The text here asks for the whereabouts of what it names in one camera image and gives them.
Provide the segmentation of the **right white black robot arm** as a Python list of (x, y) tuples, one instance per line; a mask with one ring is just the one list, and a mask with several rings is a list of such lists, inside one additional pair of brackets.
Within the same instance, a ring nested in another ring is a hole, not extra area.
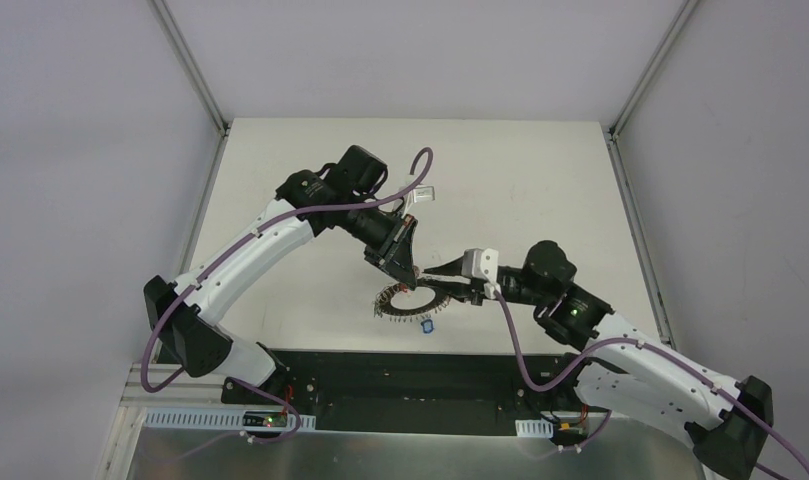
[(513, 325), (511, 342), (527, 387), (563, 410), (579, 403), (629, 416), (683, 442), (725, 479), (747, 479), (773, 423), (772, 391), (749, 376), (714, 372), (644, 334), (607, 302), (575, 283), (576, 266), (554, 241), (532, 246), (521, 267), (501, 266), (493, 249), (470, 249), (427, 269), (421, 286), (460, 302), (533, 307), (534, 321), (577, 350), (564, 370), (535, 383)]

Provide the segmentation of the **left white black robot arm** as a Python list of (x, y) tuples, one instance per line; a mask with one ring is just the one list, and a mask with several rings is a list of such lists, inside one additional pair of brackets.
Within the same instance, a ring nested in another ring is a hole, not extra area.
[(259, 403), (277, 402), (285, 378), (275, 357), (220, 327), (225, 314), (280, 260), (335, 228), (363, 244), (369, 264), (415, 288), (412, 242), (418, 222), (408, 208), (432, 163), (432, 149), (422, 148), (411, 164), (409, 184), (384, 198), (377, 192), (388, 167), (358, 145), (317, 172), (291, 174), (257, 218), (216, 254), (173, 280), (156, 275), (146, 283), (151, 334), (143, 358), (149, 360), (160, 343), (180, 372), (193, 378), (230, 377)]

